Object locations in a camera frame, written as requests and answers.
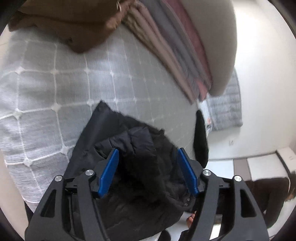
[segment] person's hand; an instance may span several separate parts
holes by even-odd
[[[188,228],[190,228],[190,226],[191,226],[191,224],[192,224],[192,222],[193,222],[193,219],[194,219],[194,217],[195,217],[195,213],[196,213],[196,211],[195,211],[193,214],[191,214],[191,215],[186,219],[186,223],[187,223]]]

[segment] person's hair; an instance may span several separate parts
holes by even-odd
[[[289,195],[293,195],[293,198],[296,197],[296,172],[293,171],[291,172],[291,174],[289,175],[289,179],[290,179],[290,190],[288,193]]]

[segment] metal screw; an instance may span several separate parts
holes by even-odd
[[[91,175],[93,175],[93,173],[94,173],[93,170],[87,170],[87,171],[85,172],[85,175],[87,175],[87,176],[91,176]]]
[[[205,176],[210,176],[212,174],[210,170],[204,170],[202,173]]]
[[[235,176],[234,179],[237,181],[237,182],[240,182],[242,180],[242,178],[240,176]]]
[[[60,180],[62,180],[62,176],[56,176],[55,178],[54,178],[54,180],[56,181],[56,182],[59,182]]]

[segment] black puffer jacket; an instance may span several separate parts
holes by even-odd
[[[177,148],[164,131],[114,112],[104,102],[82,132],[64,177],[93,169],[112,148],[120,152],[118,168],[109,193],[96,201],[112,241],[150,237],[192,208],[195,198],[176,162]],[[75,228],[81,230],[79,213],[74,217]]]

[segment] blue gripper pad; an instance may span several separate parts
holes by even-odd
[[[119,151],[115,149],[113,153],[111,153],[110,158],[108,157],[108,159],[109,161],[105,167],[105,170],[103,171],[103,174],[99,179],[98,195],[100,198],[102,198],[109,190],[119,162]]]
[[[198,191],[198,185],[197,185],[197,177],[194,174],[189,161],[187,160],[188,156],[183,148],[178,150],[177,154],[177,162],[181,168],[181,171],[183,173],[183,177],[186,183],[186,186],[190,193],[193,196],[197,196],[199,191]]]

